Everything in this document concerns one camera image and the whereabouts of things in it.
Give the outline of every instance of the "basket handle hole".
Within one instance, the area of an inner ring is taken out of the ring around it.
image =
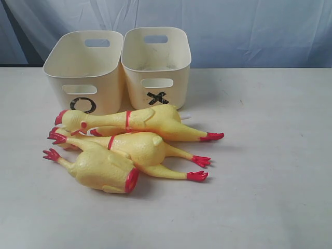
[[[63,85],[62,90],[67,94],[95,94],[97,87],[93,85]]]
[[[172,79],[143,79],[141,84],[144,88],[165,88],[173,86]]]
[[[144,42],[148,44],[167,43],[168,38],[165,35],[147,35],[144,37]]]
[[[86,39],[84,44],[89,48],[107,48],[110,46],[110,41],[107,39]]]

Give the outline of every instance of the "black o symbol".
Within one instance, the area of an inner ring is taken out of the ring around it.
[[[92,113],[92,112],[94,112],[96,110],[97,106],[96,106],[95,102],[92,99],[89,99],[89,98],[86,98],[86,97],[78,97],[78,98],[73,99],[71,101],[71,105],[70,105],[70,107],[71,107],[72,110],[76,110],[75,109],[75,104],[79,100],[88,100],[91,103],[91,109],[90,110],[86,110],[85,113]]]

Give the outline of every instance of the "white table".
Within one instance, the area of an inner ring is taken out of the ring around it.
[[[0,248],[332,248],[331,69],[191,70],[185,123],[225,137],[177,146],[210,180],[142,175],[129,196],[42,158],[61,109],[41,68],[1,68],[0,103]]]

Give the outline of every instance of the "plastic basket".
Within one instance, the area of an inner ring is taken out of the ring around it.
[[[175,27],[130,30],[124,37],[121,62],[135,109],[184,105],[191,63],[184,31]]]
[[[122,45],[123,36],[114,31],[76,31],[61,37],[43,69],[63,109],[94,115],[119,111]]]

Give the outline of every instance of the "black x symbol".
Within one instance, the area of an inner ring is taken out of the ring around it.
[[[153,105],[153,104],[155,104],[157,101],[159,101],[159,102],[161,102],[161,103],[163,103],[163,104],[168,104],[168,100],[165,100],[165,99],[163,99],[162,97],[164,97],[165,95],[166,95],[166,93],[164,93],[164,92],[159,92],[158,93],[158,95],[154,95],[153,93],[150,93],[150,92],[148,92],[148,94],[147,94],[149,97],[151,97],[151,98],[154,98],[153,100],[151,100],[150,102],[149,102],[149,105]]]

